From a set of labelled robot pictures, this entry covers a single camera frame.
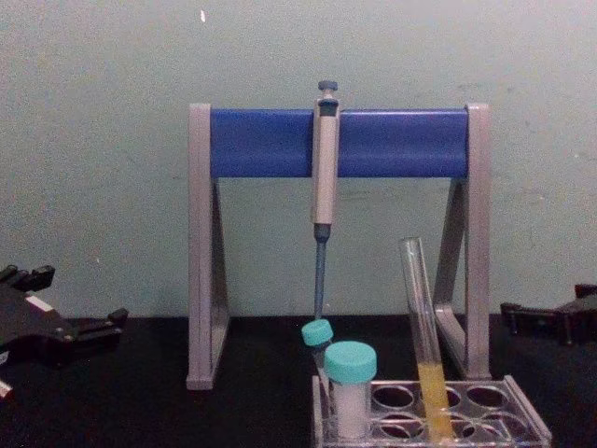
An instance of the black countertop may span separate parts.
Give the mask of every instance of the black countertop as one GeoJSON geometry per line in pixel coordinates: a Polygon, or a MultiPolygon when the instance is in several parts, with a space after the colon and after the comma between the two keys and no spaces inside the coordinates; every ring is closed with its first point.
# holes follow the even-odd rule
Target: black countertop
{"type": "MultiPolygon", "coordinates": [[[[378,352],[379,379],[414,379],[406,316],[329,319],[336,340],[378,352]]],[[[188,392],[187,320],[131,319],[119,349],[61,370],[8,366],[15,397],[0,402],[2,447],[296,447],[310,444],[307,317],[231,322],[215,389],[188,392]]],[[[491,371],[511,374],[554,436],[554,447],[597,447],[597,344],[511,338],[492,316],[491,371]]],[[[445,360],[447,379],[457,380],[445,360]]]]}

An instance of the small vial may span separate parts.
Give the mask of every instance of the small vial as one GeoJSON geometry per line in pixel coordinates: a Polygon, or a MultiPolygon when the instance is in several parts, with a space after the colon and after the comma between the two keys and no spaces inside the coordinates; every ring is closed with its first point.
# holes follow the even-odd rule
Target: small vial
{"type": "Polygon", "coordinates": [[[311,349],[319,380],[324,386],[326,395],[329,397],[329,381],[324,372],[324,352],[332,344],[334,331],[327,319],[317,319],[304,325],[300,332],[302,333],[302,340],[305,342],[305,345],[311,349]]]}
{"type": "Polygon", "coordinates": [[[377,373],[377,354],[366,343],[333,343],[324,357],[330,380],[332,413],[339,439],[364,439],[371,432],[371,380],[377,373]]]}

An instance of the glass test tube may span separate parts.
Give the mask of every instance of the glass test tube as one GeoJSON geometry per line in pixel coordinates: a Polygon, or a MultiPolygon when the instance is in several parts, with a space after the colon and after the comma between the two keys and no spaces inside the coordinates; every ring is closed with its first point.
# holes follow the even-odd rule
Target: glass test tube
{"type": "Polygon", "coordinates": [[[439,442],[453,438],[453,431],[450,417],[445,413],[448,409],[448,395],[421,238],[403,239],[400,242],[400,255],[429,437],[431,441],[439,442]]]}

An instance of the pipette stand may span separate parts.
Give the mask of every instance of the pipette stand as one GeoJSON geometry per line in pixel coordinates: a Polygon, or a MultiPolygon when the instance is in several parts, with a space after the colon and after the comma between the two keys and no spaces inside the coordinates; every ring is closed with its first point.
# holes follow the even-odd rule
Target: pipette stand
{"type": "MultiPolygon", "coordinates": [[[[189,107],[188,389],[214,386],[229,324],[217,179],[311,176],[312,114],[189,107]]],[[[489,107],[481,104],[340,113],[340,177],[451,178],[434,305],[440,334],[468,380],[490,378],[489,133],[489,107]],[[463,239],[464,329],[451,306],[463,239]]]]}

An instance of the test tube rack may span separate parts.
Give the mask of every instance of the test tube rack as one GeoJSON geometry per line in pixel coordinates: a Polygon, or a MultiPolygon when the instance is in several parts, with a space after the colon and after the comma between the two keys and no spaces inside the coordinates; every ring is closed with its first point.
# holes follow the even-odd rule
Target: test tube rack
{"type": "Polygon", "coordinates": [[[503,381],[448,381],[455,439],[429,440],[419,382],[371,382],[371,434],[342,441],[326,394],[312,378],[313,448],[549,448],[551,433],[511,376],[503,381]]]}

